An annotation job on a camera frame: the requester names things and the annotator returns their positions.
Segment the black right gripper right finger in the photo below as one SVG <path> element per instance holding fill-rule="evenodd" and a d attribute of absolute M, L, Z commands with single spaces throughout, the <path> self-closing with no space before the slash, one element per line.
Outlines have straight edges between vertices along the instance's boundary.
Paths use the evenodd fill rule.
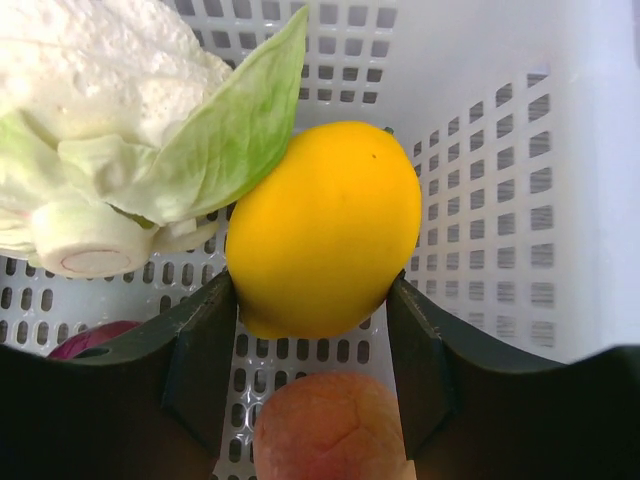
<path fill-rule="evenodd" d="M 438 307 L 403 277 L 386 299 L 407 456 L 421 479 L 635 479 L 639 349 L 562 364 Z"/>

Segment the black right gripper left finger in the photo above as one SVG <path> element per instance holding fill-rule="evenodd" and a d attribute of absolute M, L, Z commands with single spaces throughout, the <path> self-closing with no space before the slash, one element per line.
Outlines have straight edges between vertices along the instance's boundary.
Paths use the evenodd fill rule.
<path fill-rule="evenodd" d="M 207 479 L 221 455 L 236 297 L 220 273 L 59 361 L 1 350 L 5 479 Z"/>

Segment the yellow lemon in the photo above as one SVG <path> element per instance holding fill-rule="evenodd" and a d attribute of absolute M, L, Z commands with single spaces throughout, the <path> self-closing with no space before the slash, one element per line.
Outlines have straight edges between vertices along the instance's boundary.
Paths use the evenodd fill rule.
<path fill-rule="evenodd" d="M 357 327 L 409 261 L 421 206 L 414 168 L 386 130 L 335 122 L 294 137 L 229 223 L 227 266 L 245 328 L 276 339 Z"/>

